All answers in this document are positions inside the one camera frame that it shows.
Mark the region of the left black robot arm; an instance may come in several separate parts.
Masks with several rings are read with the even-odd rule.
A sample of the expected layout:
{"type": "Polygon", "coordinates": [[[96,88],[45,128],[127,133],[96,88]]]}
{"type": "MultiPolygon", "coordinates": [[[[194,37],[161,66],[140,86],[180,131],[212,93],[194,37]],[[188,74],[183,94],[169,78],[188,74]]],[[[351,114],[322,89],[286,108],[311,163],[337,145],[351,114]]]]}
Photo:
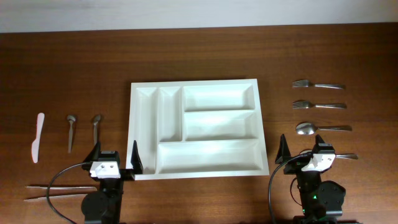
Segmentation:
{"type": "Polygon", "coordinates": [[[81,166],[90,177],[99,182],[99,189],[89,193],[81,203],[85,223],[119,223],[123,186],[125,181],[134,181],[137,174],[143,173],[137,142],[133,142],[131,169],[121,169],[117,151],[102,151],[97,142],[81,166]]]}

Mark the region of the steel tablespoon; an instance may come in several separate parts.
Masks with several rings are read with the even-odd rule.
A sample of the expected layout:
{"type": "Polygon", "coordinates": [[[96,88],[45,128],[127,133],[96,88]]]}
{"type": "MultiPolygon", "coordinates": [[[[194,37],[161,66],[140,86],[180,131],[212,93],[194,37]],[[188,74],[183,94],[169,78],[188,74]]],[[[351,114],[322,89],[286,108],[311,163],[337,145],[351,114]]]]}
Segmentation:
{"type": "Polygon", "coordinates": [[[352,131],[351,126],[316,126],[313,123],[299,123],[296,128],[299,135],[313,135],[317,131],[352,131]]]}
{"type": "Polygon", "coordinates": [[[352,160],[358,160],[358,155],[357,154],[337,154],[336,155],[337,159],[352,159],[352,160]]]}

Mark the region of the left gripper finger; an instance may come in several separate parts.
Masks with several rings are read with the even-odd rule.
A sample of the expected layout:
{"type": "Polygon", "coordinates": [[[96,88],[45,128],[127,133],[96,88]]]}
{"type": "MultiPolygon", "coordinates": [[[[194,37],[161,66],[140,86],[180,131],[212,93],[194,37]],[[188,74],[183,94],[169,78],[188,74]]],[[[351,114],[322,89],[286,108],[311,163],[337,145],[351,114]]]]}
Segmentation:
{"type": "Polygon", "coordinates": [[[93,162],[97,161],[101,152],[101,143],[98,141],[93,150],[86,156],[83,162],[93,162]]]}
{"type": "Polygon", "coordinates": [[[135,174],[143,174],[143,165],[139,156],[137,141],[134,140],[131,154],[132,170],[135,174]]]}

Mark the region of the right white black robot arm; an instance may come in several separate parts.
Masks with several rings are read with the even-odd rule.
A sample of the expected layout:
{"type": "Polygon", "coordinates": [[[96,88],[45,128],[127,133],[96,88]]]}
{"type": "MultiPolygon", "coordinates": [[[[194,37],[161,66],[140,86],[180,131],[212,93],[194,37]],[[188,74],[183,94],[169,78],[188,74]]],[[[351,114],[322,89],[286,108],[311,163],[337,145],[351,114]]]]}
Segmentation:
{"type": "Polygon", "coordinates": [[[320,135],[315,136],[313,149],[293,157],[285,136],[281,135],[276,170],[283,169],[285,175],[295,176],[303,212],[302,216],[293,217],[292,223],[336,223],[342,216],[345,188],[321,179],[321,174],[331,168],[335,158],[334,147],[325,143],[320,135]]]}

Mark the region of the steel fork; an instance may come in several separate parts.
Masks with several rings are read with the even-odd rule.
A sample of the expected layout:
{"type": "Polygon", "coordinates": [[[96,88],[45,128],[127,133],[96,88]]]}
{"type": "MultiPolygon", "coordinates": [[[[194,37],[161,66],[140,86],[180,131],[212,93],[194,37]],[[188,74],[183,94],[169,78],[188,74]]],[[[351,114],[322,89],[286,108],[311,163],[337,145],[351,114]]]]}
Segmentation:
{"type": "Polygon", "coordinates": [[[292,107],[293,109],[310,109],[310,108],[347,109],[347,105],[344,103],[314,104],[306,100],[295,101],[292,103],[292,107]]]}
{"type": "Polygon", "coordinates": [[[337,90],[344,90],[346,88],[342,84],[312,83],[309,80],[296,80],[292,82],[292,87],[293,88],[316,87],[316,88],[331,88],[337,90]]]}

